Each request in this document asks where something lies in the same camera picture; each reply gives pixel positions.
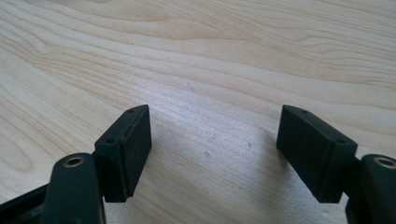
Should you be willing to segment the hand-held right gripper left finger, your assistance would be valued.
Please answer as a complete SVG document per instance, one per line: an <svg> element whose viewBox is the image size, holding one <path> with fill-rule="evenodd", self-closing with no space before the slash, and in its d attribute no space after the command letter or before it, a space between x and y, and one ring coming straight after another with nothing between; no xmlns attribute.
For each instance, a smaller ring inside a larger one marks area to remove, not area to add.
<svg viewBox="0 0 396 224"><path fill-rule="evenodd" d="M149 106L127 109L95 142L100 189L108 203L125 203L134 191L152 148Z"/></svg>

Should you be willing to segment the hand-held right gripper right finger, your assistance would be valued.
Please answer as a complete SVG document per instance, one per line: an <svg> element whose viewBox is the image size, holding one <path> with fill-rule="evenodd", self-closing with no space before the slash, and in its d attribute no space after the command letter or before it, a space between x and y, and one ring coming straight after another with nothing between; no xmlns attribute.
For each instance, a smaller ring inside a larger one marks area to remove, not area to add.
<svg viewBox="0 0 396 224"><path fill-rule="evenodd" d="M358 144L302 108L283 105L276 148L320 203L338 203Z"/></svg>

